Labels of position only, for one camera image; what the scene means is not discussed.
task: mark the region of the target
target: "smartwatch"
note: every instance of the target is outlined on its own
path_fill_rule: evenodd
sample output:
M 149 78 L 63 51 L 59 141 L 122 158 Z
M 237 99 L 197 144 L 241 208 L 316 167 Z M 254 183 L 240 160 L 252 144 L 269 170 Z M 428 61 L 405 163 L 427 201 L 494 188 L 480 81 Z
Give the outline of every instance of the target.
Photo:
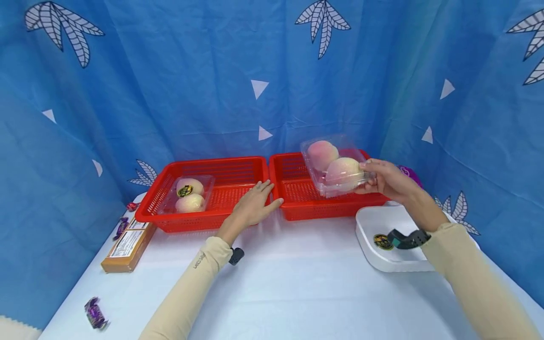
M 410 233 L 410 235 L 405 236 L 397 229 L 393 229 L 388 235 L 387 240 L 398 249 L 414 249 L 421 247 L 428 240 L 431 239 L 431 235 L 427 234 L 425 231 L 418 229 Z
M 244 257 L 245 253 L 241 248 L 236 248 L 236 249 L 231 248 L 231 250 L 232 250 L 232 256 L 231 256 L 231 259 L 228 260 L 228 262 L 231 265 L 236 265 L 238 262 L 240 262 L 242 257 Z

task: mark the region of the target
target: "long sleeve shirt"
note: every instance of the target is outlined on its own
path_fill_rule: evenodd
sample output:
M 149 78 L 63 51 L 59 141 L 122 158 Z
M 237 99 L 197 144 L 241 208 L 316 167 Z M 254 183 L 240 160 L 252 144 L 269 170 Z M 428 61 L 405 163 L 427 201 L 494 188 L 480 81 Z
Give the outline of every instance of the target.
M 483 340 L 540 340 L 520 302 L 492 271 L 465 228 L 444 224 L 422 246 L 450 283 L 468 320 Z M 210 237 L 159 306 L 140 340 L 185 340 L 219 270 L 232 256 Z

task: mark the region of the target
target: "hand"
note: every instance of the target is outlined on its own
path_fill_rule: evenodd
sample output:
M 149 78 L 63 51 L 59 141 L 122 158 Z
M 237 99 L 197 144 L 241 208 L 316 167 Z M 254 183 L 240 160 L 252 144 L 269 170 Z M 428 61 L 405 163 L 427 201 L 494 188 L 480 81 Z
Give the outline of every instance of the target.
M 267 206 L 264 205 L 273 187 L 270 180 L 264 183 L 259 181 L 234 206 L 232 215 L 248 226 L 260 223 L 283 203 L 283 199 L 277 199 Z
M 404 175 L 393 163 L 372 158 L 359 166 L 361 170 L 376 173 L 376 178 L 355 189 L 358 194 L 380 193 L 404 204 L 410 197 L 422 191 L 416 182 Z
M 232 246 L 234 240 L 244 229 L 264 220 L 274 210 L 283 204 L 283 199 L 277 199 L 265 206 L 265 203 L 274 187 L 270 180 L 262 183 L 259 181 L 251 188 L 234 206 L 232 214 L 223 222 L 215 236 L 222 238 Z
M 361 163 L 364 171 L 376 173 L 376 178 L 355 190 L 358 194 L 380 193 L 402 204 L 416 225 L 434 232 L 449 220 L 429 194 L 394 164 L 385 160 L 369 159 Z

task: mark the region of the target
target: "blue curtain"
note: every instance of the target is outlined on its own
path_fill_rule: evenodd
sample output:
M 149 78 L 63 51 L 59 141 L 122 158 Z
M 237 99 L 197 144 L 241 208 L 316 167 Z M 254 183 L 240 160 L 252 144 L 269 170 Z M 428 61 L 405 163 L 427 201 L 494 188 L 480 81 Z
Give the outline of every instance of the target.
M 166 164 L 339 132 L 544 304 L 544 5 L 312 1 L 0 4 L 0 314 L 43 329 Z

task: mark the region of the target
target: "white table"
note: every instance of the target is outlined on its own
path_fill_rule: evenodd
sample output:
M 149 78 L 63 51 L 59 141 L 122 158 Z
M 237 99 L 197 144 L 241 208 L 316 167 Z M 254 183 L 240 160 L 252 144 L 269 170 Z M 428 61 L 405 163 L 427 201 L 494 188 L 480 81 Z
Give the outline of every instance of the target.
M 137 339 L 212 234 L 157 230 L 130 274 L 102 271 L 113 245 L 109 238 L 40 340 Z M 190 339 L 477 339 L 437 273 L 386 274 L 371 267 L 353 218 L 286 222 L 277 213 L 246 230 L 235 246 L 246 256 L 222 270 Z M 493 268 L 544 334 L 544 310 Z M 92 329 L 85 316 L 83 306 L 92 296 L 101 298 L 111 321 L 103 332 Z

